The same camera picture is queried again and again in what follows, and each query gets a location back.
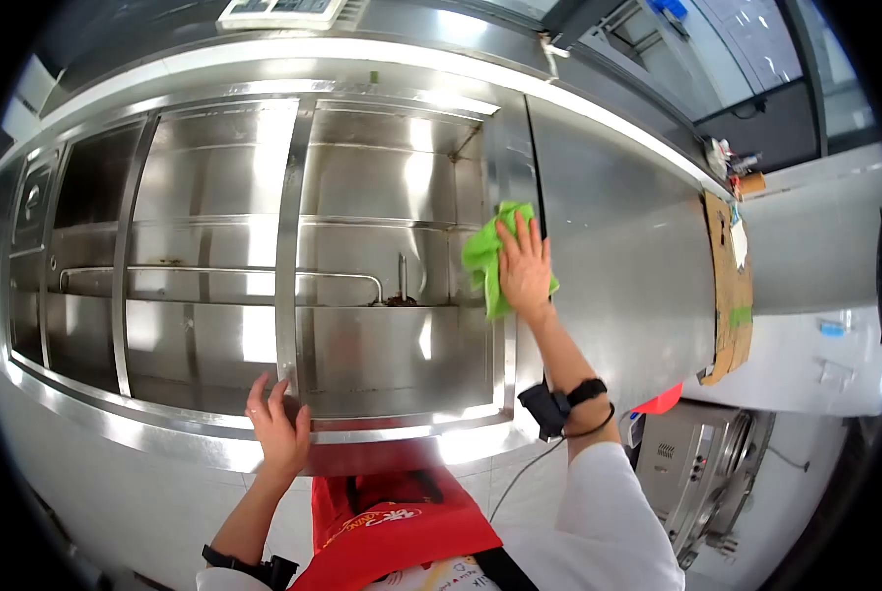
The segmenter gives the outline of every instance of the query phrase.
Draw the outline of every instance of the red apron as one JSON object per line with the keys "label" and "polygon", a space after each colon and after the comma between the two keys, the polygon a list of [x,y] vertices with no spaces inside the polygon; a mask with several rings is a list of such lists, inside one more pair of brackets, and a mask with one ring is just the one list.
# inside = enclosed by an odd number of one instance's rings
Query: red apron
{"label": "red apron", "polygon": [[447,468],[314,478],[312,514],[315,556],[294,591],[358,591],[396,570],[504,544]]}

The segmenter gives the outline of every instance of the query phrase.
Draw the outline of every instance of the forearm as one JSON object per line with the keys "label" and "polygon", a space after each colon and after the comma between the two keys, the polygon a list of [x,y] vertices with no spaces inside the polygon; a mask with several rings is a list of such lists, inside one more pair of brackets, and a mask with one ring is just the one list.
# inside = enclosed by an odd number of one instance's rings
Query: forearm
{"label": "forearm", "polygon": [[[573,338],[569,336],[552,304],[544,306],[538,314],[526,319],[540,347],[543,365],[552,381],[554,390],[566,394],[575,390],[582,382],[596,377],[589,362],[582,356]],[[587,400],[573,408],[566,421],[566,432],[569,435],[588,432],[609,417],[611,406],[609,396],[600,396]],[[622,443],[615,421],[610,421],[604,428],[584,437],[568,439],[569,461],[583,449],[593,443]]]}
{"label": "forearm", "polygon": [[589,362],[582,357],[573,338],[559,322],[552,303],[525,320],[540,347],[543,365],[554,390],[568,394],[582,382],[595,377]]}
{"label": "forearm", "polygon": [[266,475],[258,473],[254,484],[214,536],[212,550],[247,564],[260,563],[273,512],[294,478],[295,475],[282,480],[268,479]]}

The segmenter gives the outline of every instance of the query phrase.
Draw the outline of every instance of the white shirt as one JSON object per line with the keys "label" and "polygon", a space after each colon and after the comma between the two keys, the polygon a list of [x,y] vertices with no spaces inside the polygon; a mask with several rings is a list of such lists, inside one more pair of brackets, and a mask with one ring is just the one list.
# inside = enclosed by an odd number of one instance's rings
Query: white shirt
{"label": "white shirt", "polygon": [[[667,534],[618,443],[591,445],[570,464],[554,529],[498,527],[497,535],[510,558],[542,591],[684,589],[684,572]],[[453,557],[435,561],[429,569],[413,566],[392,573],[365,591],[442,591],[457,578],[478,582],[465,588],[498,589],[471,557]],[[268,589],[227,568],[199,572],[197,584],[200,591]]]}

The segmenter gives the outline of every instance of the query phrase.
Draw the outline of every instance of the cardboard sheet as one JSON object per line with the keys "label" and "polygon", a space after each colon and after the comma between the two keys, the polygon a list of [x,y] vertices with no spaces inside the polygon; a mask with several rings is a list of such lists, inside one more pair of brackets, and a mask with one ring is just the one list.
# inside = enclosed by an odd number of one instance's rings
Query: cardboard sheet
{"label": "cardboard sheet", "polygon": [[[716,302],[716,334],[714,335],[713,371],[700,378],[700,383],[716,384],[727,373],[743,365],[749,358],[749,342],[753,333],[753,275],[749,253],[737,248],[734,254],[731,236],[731,207],[710,193],[704,193],[704,212],[711,235],[713,254],[713,286]],[[746,222],[736,233],[746,232]],[[737,246],[741,238],[737,237]],[[738,266],[737,256],[743,266]]]}

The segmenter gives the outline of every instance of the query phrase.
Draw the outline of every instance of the wrist strap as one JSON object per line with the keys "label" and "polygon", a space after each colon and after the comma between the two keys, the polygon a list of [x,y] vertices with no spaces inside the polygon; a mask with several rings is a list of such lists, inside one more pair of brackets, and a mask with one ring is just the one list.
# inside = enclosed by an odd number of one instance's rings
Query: wrist strap
{"label": "wrist strap", "polygon": [[260,583],[267,585],[273,591],[283,591],[290,584],[290,579],[296,573],[299,564],[289,561],[275,554],[267,562],[261,562],[257,565],[247,564],[239,561],[234,556],[226,556],[214,550],[211,546],[205,544],[202,549],[202,557],[207,563],[218,568],[231,568],[246,573]]}
{"label": "wrist strap", "polygon": [[563,435],[566,437],[566,439],[576,439],[579,437],[586,437],[587,435],[591,435],[592,433],[600,432],[602,429],[604,429],[606,427],[606,425],[609,424],[609,422],[615,416],[615,405],[613,405],[611,400],[609,400],[609,409],[610,409],[609,416],[606,417],[606,419],[604,421],[602,421],[602,423],[599,425],[599,427],[596,427],[595,429],[590,429],[590,430],[586,431],[585,433],[577,433],[575,435],[566,435],[564,432]]}
{"label": "wrist strap", "polygon": [[587,379],[582,382],[575,390],[567,394],[566,400],[569,401],[569,406],[572,408],[577,404],[581,404],[592,398],[598,398],[608,391],[609,389],[606,388],[606,384],[602,382],[601,379],[593,377],[592,379]]}

